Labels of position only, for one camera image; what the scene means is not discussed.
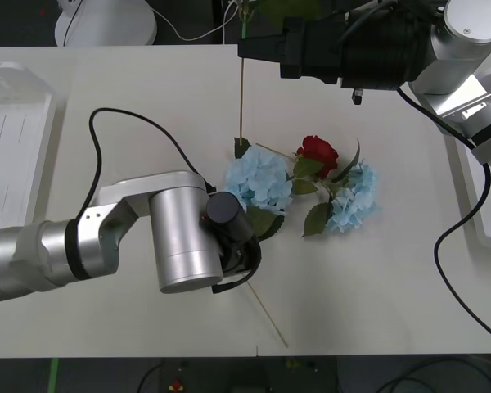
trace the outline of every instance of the white plastic tray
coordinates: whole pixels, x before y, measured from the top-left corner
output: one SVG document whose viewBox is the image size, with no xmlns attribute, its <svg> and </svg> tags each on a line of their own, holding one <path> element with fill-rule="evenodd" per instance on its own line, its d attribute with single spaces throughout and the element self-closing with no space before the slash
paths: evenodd
<svg viewBox="0 0 491 393">
<path fill-rule="evenodd" d="M 484 169 L 473 156 L 473 153 L 461 143 L 457 143 L 457 149 L 462 163 L 467 194 L 471 206 L 475 206 L 484 190 Z M 480 242 L 486 247 L 491 247 L 491 191 L 473 220 Z"/>
<path fill-rule="evenodd" d="M 0 63 L 0 228 L 33 220 L 55 109 L 47 83 Z"/>
</svg>

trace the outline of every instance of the robotic arm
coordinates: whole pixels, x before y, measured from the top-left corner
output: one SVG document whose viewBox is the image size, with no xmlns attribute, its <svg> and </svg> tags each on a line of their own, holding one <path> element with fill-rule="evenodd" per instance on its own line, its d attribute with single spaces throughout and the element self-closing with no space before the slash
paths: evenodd
<svg viewBox="0 0 491 393">
<path fill-rule="evenodd" d="M 259 243 L 238 200 L 209 196 L 198 174 L 170 172 L 102 188 L 79 219 L 0 229 L 0 301 L 115 273 L 120 241 L 145 216 L 163 293 L 219 293 L 259 266 Z M 216 285 L 238 273 L 246 276 Z"/>
<path fill-rule="evenodd" d="M 491 165 L 491 71 L 473 75 L 491 53 L 491 0 L 384 0 L 351 11 L 365 3 L 336 0 L 342 13 L 323 20 L 287 18 L 280 35 L 241 40 L 238 56 L 280 63 L 282 78 L 352 88 L 355 105 L 364 89 L 409 82 L 421 105 L 472 140 L 477 160 Z"/>
</svg>

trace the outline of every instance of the red rose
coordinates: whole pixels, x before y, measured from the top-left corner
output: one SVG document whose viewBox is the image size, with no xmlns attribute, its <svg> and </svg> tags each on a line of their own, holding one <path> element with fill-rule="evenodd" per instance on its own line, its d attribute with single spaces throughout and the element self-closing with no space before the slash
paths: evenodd
<svg viewBox="0 0 491 393">
<path fill-rule="evenodd" d="M 328 142 L 317 136 L 308 136 L 304 138 L 302 146 L 299 147 L 297 154 L 324 164 L 324 167 L 316 173 L 319 178 L 326 178 L 331 170 L 338 168 L 336 163 L 338 153 Z"/>
</svg>

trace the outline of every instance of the table surface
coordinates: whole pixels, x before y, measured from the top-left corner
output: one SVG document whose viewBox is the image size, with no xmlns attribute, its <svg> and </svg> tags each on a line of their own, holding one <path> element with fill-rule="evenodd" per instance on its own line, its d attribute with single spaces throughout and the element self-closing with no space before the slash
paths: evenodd
<svg viewBox="0 0 491 393">
<path fill-rule="evenodd" d="M 236 47 L 0 48 L 48 81 L 56 114 L 36 215 L 69 219 L 95 169 L 88 117 L 100 106 L 148 116 L 168 129 L 198 170 L 223 185 L 238 132 Z M 319 196 L 296 198 L 283 229 L 263 243 L 251 283 L 289 342 L 286 349 L 248 287 L 162 295 L 149 219 L 120 247 L 117 274 L 0 304 L 0 358 L 87 356 L 358 355 L 491 352 L 491 337 L 437 273 L 437 237 L 469 210 L 456 147 L 396 93 L 351 92 L 316 79 L 281 80 L 277 65 L 245 63 L 245 136 L 294 151 L 304 136 L 356 150 L 380 174 L 380 212 L 349 234 L 302 239 Z M 96 120 L 101 185 L 185 169 L 148 124 Z M 491 326 L 491 250 L 472 225 L 440 258 L 465 302 Z"/>
</svg>

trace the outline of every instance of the blue hydrangea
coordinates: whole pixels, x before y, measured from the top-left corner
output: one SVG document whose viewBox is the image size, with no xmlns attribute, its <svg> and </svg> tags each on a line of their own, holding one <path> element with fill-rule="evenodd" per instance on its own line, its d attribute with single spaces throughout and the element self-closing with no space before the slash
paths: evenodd
<svg viewBox="0 0 491 393">
<path fill-rule="evenodd" d="M 362 161 L 347 175 L 347 184 L 335 195 L 332 202 L 333 215 L 327 221 L 326 230 L 339 229 L 345 232 L 360 228 L 363 220 L 376 210 L 375 170 Z"/>
<path fill-rule="evenodd" d="M 244 209 L 257 206 L 283 214 L 293 201 L 292 183 L 287 180 L 287 163 L 282 157 L 252 146 L 227 169 L 224 191 L 234 194 Z"/>
</svg>

